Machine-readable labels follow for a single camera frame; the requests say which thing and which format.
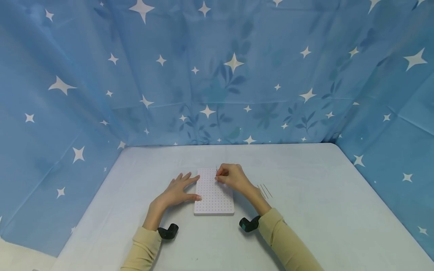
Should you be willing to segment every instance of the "forearm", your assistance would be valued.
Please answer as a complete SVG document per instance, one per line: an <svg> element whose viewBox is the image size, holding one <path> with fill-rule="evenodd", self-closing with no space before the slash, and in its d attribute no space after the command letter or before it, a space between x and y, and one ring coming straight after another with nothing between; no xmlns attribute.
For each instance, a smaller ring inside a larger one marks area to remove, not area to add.
<svg viewBox="0 0 434 271"><path fill-rule="evenodd" d="M259 219L259 232L286 270L323 271L313 254L276 209Z"/></svg>
<svg viewBox="0 0 434 271"><path fill-rule="evenodd" d="M142 227L150 231L156 231L160 226L161 219L163 218L166 209L167 206L162 203L159 198L156 198L149 205L148 214L146 215Z"/></svg>
<svg viewBox="0 0 434 271"><path fill-rule="evenodd" d="M157 232L166 207L157 199L148 209L143 226L137 229L133 237L133 245L121 267L121 271L148 271L151 269L161 245L161 237Z"/></svg>

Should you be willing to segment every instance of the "right hand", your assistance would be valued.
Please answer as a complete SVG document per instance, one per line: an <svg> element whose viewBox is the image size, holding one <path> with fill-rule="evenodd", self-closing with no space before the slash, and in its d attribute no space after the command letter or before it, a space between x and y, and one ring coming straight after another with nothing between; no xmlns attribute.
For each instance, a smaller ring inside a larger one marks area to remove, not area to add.
<svg viewBox="0 0 434 271"><path fill-rule="evenodd" d="M255 190L239 164L221 164L215 179L244 195Z"/></svg>

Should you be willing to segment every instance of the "left hand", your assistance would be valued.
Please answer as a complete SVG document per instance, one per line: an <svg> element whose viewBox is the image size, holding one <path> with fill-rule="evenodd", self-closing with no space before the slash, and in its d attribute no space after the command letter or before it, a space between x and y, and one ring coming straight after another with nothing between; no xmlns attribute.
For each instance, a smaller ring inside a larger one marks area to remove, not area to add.
<svg viewBox="0 0 434 271"><path fill-rule="evenodd" d="M182 176L182 173L178 175L176 179L172 179L166 190L159 195L155 200L158 201L165 208L177 205L181 202L190 200L202 200L200 195L187 194L184 189L190 184L199 180L200 176L197 175L194 178L190 178L191 172Z"/></svg>
<svg viewBox="0 0 434 271"><path fill-rule="evenodd" d="M187 186L196 182L200 178L199 175L194 178L190 178L190 176L191 172L187 173L185 176L182 176L182 173L180 173L176 179L172 179L166 190L151 202L145 222L143 222L143 228L156 231L160 225L164 212L170 206L189 200L202 200L201 196L196 194L187 194L184 191Z"/></svg>

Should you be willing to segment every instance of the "white table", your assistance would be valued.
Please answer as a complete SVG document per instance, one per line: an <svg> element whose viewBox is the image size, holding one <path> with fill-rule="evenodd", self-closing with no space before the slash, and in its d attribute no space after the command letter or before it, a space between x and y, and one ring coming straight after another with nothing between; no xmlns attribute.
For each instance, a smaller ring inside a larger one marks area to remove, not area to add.
<svg viewBox="0 0 434 271"><path fill-rule="evenodd" d="M125 149L53 266L53 271L118 270L147 206L180 172L240 163L250 181L266 184L271 205L326 271L434 270L434 263L332 144L132 147ZM174 208L176 223L154 271L283 270L242 217L256 216L234 194L234 216L194 216L193 204Z"/></svg>

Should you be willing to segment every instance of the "wrist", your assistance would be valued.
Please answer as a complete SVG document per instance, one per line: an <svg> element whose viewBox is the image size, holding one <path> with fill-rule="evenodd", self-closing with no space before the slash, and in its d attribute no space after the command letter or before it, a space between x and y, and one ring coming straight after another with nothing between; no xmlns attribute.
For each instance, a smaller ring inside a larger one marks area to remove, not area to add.
<svg viewBox="0 0 434 271"><path fill-rule="evenodd" d="M261 192L257 187L253 184L250 184L247 188L243 189L243 196L246 197L249 201L253 200L257 196L261 195Z"/></svg>
<svg viewBox="0 0 434 271"><path fill-rule="evenodd" d="M166 203L166 201L160 197L157 197L151 202L151 204L149 204L148 212L164 213L168 208L169 205Z"/></svg>

